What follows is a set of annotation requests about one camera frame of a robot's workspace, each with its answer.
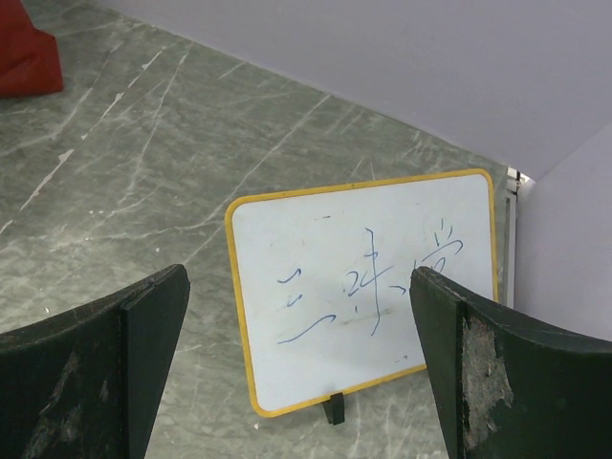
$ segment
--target black clip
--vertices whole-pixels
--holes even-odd
[[[329,400],[323,402],[323,409],[329,424],[333,426],[342,424],[344,422],[344,395],[341,392],[332,395]]]

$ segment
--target white wall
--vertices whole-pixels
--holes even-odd
[[[612,121],[609,0],[99,0],[537,179]]]
[[[612,339],[612,123],[522,196],[516,310]]]

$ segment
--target marble floor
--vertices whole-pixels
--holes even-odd
[[[317,406],[254,413],[224,211],[245,194],[483,167],[501,254],[506,168],[95,4],[25,5],[57,37],[66,89],[0,100],[0,332],[183,263],[191,298],[148,458],[447,457],[426,372],[349,396],[338,427]]]

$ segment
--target whiteboard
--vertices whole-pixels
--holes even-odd
[[[492,203],[480,169],[233,202],[229,255],[255,411],[277,416],[425,368],[412,270],[496,299]]]

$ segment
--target red object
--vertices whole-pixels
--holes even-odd
[[[0,0],[0,98],[62,89],[55,38],[34,27],[21,0]]]

